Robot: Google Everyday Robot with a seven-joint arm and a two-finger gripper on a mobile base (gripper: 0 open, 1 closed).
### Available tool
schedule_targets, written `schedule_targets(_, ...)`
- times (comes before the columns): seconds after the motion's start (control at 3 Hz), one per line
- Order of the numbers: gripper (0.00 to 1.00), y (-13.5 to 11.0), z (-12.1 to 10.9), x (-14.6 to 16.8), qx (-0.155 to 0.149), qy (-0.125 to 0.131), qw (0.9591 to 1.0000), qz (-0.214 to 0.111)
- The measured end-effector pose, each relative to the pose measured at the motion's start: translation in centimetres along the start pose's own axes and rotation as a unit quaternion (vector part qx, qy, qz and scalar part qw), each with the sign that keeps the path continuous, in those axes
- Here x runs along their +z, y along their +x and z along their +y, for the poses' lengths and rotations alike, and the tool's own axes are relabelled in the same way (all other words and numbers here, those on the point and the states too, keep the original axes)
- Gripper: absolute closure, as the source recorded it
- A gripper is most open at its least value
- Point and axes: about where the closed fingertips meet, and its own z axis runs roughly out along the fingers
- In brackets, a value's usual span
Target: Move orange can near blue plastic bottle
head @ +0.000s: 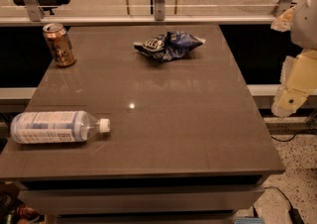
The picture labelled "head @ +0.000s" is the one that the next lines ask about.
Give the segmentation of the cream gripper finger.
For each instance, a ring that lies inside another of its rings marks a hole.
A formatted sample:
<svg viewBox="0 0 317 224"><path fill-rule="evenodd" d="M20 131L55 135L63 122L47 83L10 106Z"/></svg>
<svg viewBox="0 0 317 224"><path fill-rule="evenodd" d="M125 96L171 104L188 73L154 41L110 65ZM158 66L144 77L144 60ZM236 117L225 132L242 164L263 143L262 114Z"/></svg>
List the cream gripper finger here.
<svg viewBox="0 0 317 224"><path fill-rule="evenodd" d="M271 112L277 117L294 114L316 89L317 52L306 50L297 57L288 56L282 65Z"/></svg>
<svg viewBox="0 0 317 224"><path fill-rule="evenodd" d="M270 25L270 27L278 32L286 32L291 28L294 7L289 8L280 16L278 16Z"/></svg>

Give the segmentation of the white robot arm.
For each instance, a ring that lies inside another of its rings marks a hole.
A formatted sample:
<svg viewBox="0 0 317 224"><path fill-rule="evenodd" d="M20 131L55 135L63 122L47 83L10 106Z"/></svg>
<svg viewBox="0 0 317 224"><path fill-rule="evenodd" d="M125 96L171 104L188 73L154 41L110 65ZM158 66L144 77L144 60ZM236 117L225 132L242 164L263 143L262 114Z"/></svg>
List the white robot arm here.
<svg viewBox="0 0 317 224"><path fill-rule="evenodd" d="M280 32L289 30L291 41L303 48L298 56L285 58L271 106L275 116L288 117L317 89L317 0L300 0L271 27Z"/></svg>

